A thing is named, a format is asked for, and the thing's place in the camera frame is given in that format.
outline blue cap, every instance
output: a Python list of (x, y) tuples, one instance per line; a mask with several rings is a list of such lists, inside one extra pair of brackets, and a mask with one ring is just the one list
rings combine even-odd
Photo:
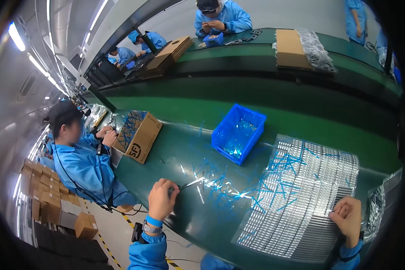
[(132, 41), (132, 43), (136, 42), (136, 38), (138, 37), (138, 32), (136, 30), (133, 30), (127, 37)]

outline yellow and black striped line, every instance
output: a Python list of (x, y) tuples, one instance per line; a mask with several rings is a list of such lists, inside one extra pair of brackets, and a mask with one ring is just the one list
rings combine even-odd
[[(90, 214), (90, 211), (88, 210), (88, 206), (87, 206), (87, 201), (86, 201), (86, 199), (84, 199), (84, 205), (85, 205), (85, 208), (87, 209), (87, 212)], [(121, 269), (121, 270), (123, 270), (123, 268), (120, 266), (120, 264), (119, 264), (119, 262), (116, 260), (116, 258), (114, 258), (114, 256), (113, 256), (113, 254), (111, 253), (111, 251), (110, 251), (110, 249), (108, 248), (108, 246), (107, 246), (107, 244), (105, 244), (105, 241), (102, 239), (102, 236), (101, 236), (101, 234), (99, 233), (99, 231), (97, 231), (97, 235), (99, 235), (99, 238), (101, 239), (101, 241), (102, 241), (102, 244), (105, 246), (105, 249), (108, 251), (108, 253), (110, 254), (110, 256), (111, 256), (111, 258), (113, 258), (113, 260), (114, 260), (114, 262), (117, 264), (117, 266)]]
[[(129, 225), (134, 228), (134, 224), (132, 223), (132, 221), (129, 220), (129, 218), (127, 217), (127, 215), (125, 213), (122, 213), (123, 218), (127, 221), (127, 223), (129, 223)], [(169, 260), (167, 257), (165, 257), (165, 259), (167, 260), (167, 263), (169, 263), (172, 267), (174, 267), (177, 270), (183, 270), (181, 267), (179, 267), (174, 261)]]

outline hand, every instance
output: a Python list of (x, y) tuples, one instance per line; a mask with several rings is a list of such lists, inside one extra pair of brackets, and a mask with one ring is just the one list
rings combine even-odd
[(329, 218), (338, 225), (340, 231), (346, 236), (346, 247), (357, 246), (362, 223), (362, 203), (360, 200), (343, 197), (329, 213)]
[(107, 134), (107, 131), (111, 131), (111, 130), (113, 130), (113, 127), (105, 126), (105, 127), (101, 128), (101, 130), (96, 133), (96, 137), (97, 138), (104, 138), (105, 134)]
[(210, 21), (210, 22), (207, 23), (207, 25), (214, 28), (214, 29), (216, 29), (216, 30), (219, 30), (219, 31), (225, 30), (224, 23), (221, 22), (221, 21), (218, 21), (218, 20)]
[(115, 130), (111, 130), (105, 135), (102, 143), (111, 148), (113, 144), (116, 142), (117, 136), (118, 136), (117, 132), (115, 132)]
[(146, 51), (140, 51), (136, 54), (136, 57), (141, 57), (142, 55), (145, 55)]
[(208, 22), (203, 22), (202, 23), (202, 28), (203, 28), (203, 30), (206, 32), (206, 33), (210, 33), (210, 31), (211, 31), (211, 26), (209, 26), (208, 25), (209, 23)]
[(357, 37), (361, 37), (362, 36), (362, 28), (360, 27), (360, 25), (357, 25)]
[[(168, 196), (168, 190), (170, 187), (174, 189), (171, 197)], [(148, 215), (157, 220), (164, 220), (166, 216), (173, 211), (175, 199), (179, 192), (180, 190), (176, 183), (161, 178), (153, 185), (153, 188), (148, 195)]]

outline wristwatch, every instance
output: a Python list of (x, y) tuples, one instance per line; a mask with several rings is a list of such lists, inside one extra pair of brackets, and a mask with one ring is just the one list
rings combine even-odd
[(144, 220), (143, 225), (142, 225), (142, 230), (145, 231), (145, 232), (161, 234), (162, 227), (160, 227), (160, 228), (150, 227), (149, 225), (147, 225), (147, 220)]

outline blue plastic crate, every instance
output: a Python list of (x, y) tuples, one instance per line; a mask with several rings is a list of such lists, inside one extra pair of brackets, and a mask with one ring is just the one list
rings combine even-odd
[(211, 145), (234, 163), (242, 165), (264, 131), (267, 116), (234, 104), (211, 135)]
[(222, 43), (224, 43), (224, 33), (222, 32), (216, 38), (209, 38), (209, 37), (210, 35), (206, 35), (205, 38), (203, 39), (207, 48), (220, 46), (222, 45)]

